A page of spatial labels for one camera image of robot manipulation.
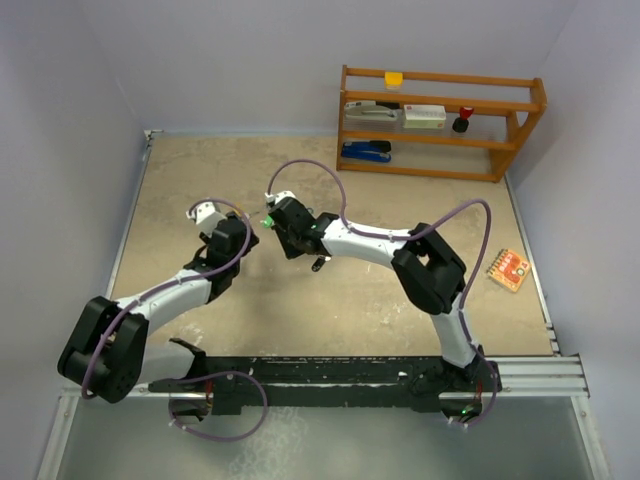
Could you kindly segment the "orange packet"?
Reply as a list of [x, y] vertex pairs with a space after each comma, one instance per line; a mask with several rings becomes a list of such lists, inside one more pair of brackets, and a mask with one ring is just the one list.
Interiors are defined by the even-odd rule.
[[531, 262], [511, 249], [501, 249], [487, 270], [487, 276], [516, 293], [531, 270]]

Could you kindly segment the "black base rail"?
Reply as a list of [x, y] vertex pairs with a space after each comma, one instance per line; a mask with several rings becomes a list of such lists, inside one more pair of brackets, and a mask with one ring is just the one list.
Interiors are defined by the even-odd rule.
[[474, 356], [456, 367], [440, 356], [208, 356], [195, 352], [184, 380], [158, 380], [154, 393], [201, 394], [213, 415], [246, 407], [402, 408], [478, 416], [483, 395], [502, 389], [498, 365]]

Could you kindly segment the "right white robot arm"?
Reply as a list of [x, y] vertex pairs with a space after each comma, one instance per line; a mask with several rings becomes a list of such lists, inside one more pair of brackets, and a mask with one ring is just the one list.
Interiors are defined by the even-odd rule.
[[[485, 208], [486, 225], [476, 265], [465, 279], [464, 262], [436, 228], [474, 204]], [[314, 272], [335, 257], [364, 260], [393, 270], [410, 302], [431, 317], [447, 363], [446, 383], [456, 391], [469, 390], [480, 379], [478, 360], [488, 369], [493, 390], [498, 390], [498, 375], [474, 340], [464, 314], [490, 234], [491, 211], [486, 201], [468, 201], [433, 225], [420, 223], [413, 230], [389, 231], [348, 223], [336, 214], [315, 217], [289, 191], [268, 194], [266, 205], [271, 229], [288, 259], [314, 256]]]

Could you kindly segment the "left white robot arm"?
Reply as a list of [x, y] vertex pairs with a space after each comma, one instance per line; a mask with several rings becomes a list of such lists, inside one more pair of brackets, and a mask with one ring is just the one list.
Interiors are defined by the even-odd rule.
[[196, 220], [203, 246], [173, 277], [119, 300], [87, 302], [57, 363], [58, 373], [87, 398], [124, 399], [138, 384], [171, 379], [184, 392], [202, 387], [198, 349], [172, 340], [149, 346], [148, 337], [179, 316], [218, 299], [240, 273], [240, 261], [259, 243], [245, 217], [214, 213]]

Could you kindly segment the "grey stapler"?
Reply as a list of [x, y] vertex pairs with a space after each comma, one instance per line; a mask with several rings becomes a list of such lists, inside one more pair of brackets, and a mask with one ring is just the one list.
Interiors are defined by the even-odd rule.
[[400, 104], [375, 100], [358, 100], [347, 102], [344, 116], [347, 119], [361, 121], [394, 122], [397, 120]]

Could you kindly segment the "wooden shelf rack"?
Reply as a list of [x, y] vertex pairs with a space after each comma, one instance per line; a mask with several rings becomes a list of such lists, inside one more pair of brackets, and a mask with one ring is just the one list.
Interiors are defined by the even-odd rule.
[[343, 66], [336, 167], [498, 183], [547, 105], [541, 78]]

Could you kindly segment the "white cardboard box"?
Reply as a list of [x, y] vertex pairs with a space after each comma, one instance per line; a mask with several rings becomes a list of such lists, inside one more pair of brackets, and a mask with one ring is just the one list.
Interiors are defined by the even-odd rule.
[[442, 129], [446, 122], [446, 109], [442, 105], [404, 105], [405, 129]]

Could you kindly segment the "red black stamp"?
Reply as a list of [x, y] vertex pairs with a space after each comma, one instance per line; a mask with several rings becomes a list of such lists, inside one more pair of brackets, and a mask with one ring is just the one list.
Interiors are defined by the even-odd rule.
[[473, 107], [460, 107], [458, 110], [458, 117], [452, 124], [452, 130], [456, 133], [465, 133], [469, 128], [469, 119], [473, 113]]

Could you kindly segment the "blue stapler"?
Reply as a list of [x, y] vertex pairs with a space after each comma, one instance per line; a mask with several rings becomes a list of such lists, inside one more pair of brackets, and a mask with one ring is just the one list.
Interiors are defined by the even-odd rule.
[[364, 160], [376, 163], [391, 161], [391, 143], [386, 140], [344, 142], [341, 156], [348, 159]]

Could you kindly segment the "black key tag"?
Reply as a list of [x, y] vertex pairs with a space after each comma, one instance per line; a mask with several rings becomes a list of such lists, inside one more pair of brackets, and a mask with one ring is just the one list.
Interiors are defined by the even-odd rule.
[[311, 270], [313, 272], [319, 272], [320, 269], [325, 265], [326, 263], [326, 259], [324, 257], [319, 257], [318, 259], [316, 259], [314, 261], [314, 263], [311, 266]]

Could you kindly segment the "yellow lid jar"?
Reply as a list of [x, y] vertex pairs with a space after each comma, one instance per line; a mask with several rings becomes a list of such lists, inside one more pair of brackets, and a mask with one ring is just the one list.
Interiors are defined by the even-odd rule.
[[402, 72], [386, 71], [384, 73], [384, 87], [388, 91], [399, 91], [404, 82]]

